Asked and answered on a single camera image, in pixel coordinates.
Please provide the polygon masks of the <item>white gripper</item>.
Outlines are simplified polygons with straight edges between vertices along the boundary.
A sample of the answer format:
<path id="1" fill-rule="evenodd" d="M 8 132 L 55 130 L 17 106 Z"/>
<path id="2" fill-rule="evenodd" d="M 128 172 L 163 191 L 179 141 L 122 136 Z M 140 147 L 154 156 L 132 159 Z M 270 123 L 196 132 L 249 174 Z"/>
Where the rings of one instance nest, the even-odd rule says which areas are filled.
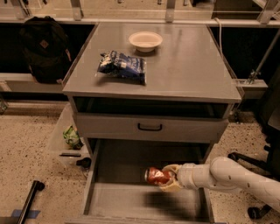
<path id="1" fill-rule="evenodd" d="M 171 179 L 167 183 L 162 184 L 160 189 L 163 192 L 177 192 L 183 188 L 186 189 L 195 189 L 196 185 L 193 181 L 193 168 L 194 164 L 168 164 L 165 166 L 163 172 L 172 172 L 174 175 L 177 175 L 176 179 Z"/>

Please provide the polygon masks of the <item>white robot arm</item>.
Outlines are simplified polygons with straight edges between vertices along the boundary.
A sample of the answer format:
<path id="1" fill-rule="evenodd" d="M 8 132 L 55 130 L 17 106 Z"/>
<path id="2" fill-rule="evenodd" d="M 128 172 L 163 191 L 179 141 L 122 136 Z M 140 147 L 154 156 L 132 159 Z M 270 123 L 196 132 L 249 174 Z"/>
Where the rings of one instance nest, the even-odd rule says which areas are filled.
<path id="1" fill-rule="evenodd" d="M 170 164 L 164 172 L 174 176 L 160 186 L 164 192 L 206 188 L 225 193 L 241 190 L 280 212 L 280 182 L 255 174 L 228 157 L 216 157 L 210 164 Z"/>

